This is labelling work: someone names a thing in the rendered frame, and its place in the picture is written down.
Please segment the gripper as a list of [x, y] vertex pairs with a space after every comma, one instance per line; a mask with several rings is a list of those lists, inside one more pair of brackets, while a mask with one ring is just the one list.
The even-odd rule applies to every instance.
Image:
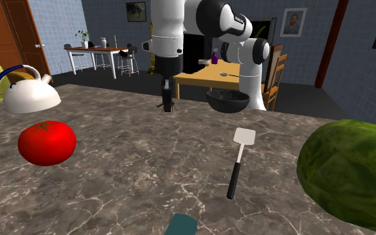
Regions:
[[[155, 73], [164, 77], [172, 77], [182, 72], [183, 56], [160, 57], [155, 55]], [[172, 78], [162, 79], [162, 105], [164, 112], [171, 112], [174, 109]]]

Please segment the small brown spiky object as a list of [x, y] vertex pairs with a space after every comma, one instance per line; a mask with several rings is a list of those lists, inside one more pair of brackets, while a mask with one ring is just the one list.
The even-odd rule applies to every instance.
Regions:
[[[156, 107], [161, 107], [161, 106], [163, 106], [163, 105], [164, 105], [164, 104], [161, 103], [161, 104], [157, 105]], [[175, 103], [174, 103], [173, 101], [170, 102], [170, 107], [171, 107], [171, 111], [177, 110], [176, 105], [175, 105]]]

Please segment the light wooden table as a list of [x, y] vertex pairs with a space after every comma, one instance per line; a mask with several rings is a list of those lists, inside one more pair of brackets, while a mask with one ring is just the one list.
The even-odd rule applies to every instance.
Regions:
[[221, 59], [193, 74], [180, 73], [176, 81], [176, 97], [181, 85], [237, 89], [250, 97], [254, 109], [263, 109], [262, 63], [268, 58], [270, 44], [265, 39], [249, 38], [239, 43], [222, 44]]

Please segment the metal bar stool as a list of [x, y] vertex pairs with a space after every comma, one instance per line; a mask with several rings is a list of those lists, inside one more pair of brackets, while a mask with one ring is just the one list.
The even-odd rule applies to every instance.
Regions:
[[87, 59], [85, 58], [85, 55], [83, 53], [70, 52], [69, 49], [71, 49], [72, 46], [68, 43], [65, 44], [63, 47], [68, 53], [73, 73], [76, 72], [76, 69], [80, 69], [81, 71], [83, 71], [83, 69], [88, 68]]
[[135, 55], [137, 54], [138, 48], [136, 46], [133, 46], [132, 44], [127, 44], [128, 51], [125, 52], [124, 50], [121, 50], [119, 52], [120, 56], [120, 63], [119, 68], [121, 69], [121, 74], [127, 73], [128, 75], [131, 75], [133, 73], [139, 74], [139, 68], [138, 64], [135, 58]]

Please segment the black bowl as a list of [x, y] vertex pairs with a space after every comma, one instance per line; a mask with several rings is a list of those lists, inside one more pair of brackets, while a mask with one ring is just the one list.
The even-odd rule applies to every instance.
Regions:
[[237, 113], [247, 107], [250, 97], [236, 90], [212, 90], [206, 92], [210, 107], [221, 113]]

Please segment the white table with wooden top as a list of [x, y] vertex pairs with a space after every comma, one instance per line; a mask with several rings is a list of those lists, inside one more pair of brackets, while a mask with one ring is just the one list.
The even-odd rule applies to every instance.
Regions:
[[72, 68], [74, 75], [76, 74], [76, 70], [75, 70], [75, 64], [74, 64], [74, 60], [73, 60], [73, 53], [89, 53], [91, 55], [91, 61], [93, 63], [93, 68], [95, 70], [97, 69], [97, 65], [96, 65], [96, 62], [95, 62], [94, 54], [99, 53], [99, 54], [108, 55], [109, 58], [110, 58], [110, 67], [112, 69], [114, 79], [116, 78], [116, 67], [115, 67], [115, 63], [114, 63], [114, 54], [118, 54], [121, 51], [128, 52], [127, 47], [105, 47], [105, 48], [103, 48], [103, 47], [91, 47], [91, 48], [68, 47], [68, 48], [65, 48], [65, 50], [67, 51], [67, 54], [69, 56], [71, 68]]

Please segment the light wooden chair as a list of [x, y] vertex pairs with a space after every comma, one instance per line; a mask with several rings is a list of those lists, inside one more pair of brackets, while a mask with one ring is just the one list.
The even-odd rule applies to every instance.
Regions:
[[262, 98], [265, 109], [268, 109], [269, 104], [272, 103], [271, 111], [274, 111], [280, 81], [285, 68], [287, 54], [280, 55], [274, 65], [271, 65], [273, 72], [269, 72], [269, 80], [264, 87], [262, 87]]

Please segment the teal flat object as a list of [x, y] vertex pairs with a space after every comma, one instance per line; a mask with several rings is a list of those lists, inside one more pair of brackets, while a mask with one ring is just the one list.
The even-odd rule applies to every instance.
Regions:
[[173, 215], [164, 235], [195, 235], [198, 222], [185, 214]]

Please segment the red tomato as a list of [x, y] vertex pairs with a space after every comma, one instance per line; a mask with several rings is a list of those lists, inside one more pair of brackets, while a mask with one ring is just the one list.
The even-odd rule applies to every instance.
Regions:
[[66, 161], [76, 147], [76, 136], [65, 123], [47, 120], [22, 131], [17, 142], [21, 156], [36, 166]]

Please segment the brown wooden door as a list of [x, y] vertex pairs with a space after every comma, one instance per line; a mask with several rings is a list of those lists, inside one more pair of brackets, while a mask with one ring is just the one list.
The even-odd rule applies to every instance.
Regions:
[[51, 75], [28, 0], [1, 0], [22, 59], [41, 74]]

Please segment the green watermelon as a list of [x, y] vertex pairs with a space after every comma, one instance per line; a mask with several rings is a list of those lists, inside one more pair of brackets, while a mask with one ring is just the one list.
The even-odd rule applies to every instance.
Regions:
[[304, 191], [334, 217], [376, 231], [376, 125], [340, 120], [303, 144], [297, 176]]

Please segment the portrait wall picture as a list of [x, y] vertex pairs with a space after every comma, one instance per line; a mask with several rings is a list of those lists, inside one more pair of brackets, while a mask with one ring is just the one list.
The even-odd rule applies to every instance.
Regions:
[[280, 30], [280, 37], [300, 37], [307, 14], [307, 8], [286, 8]]

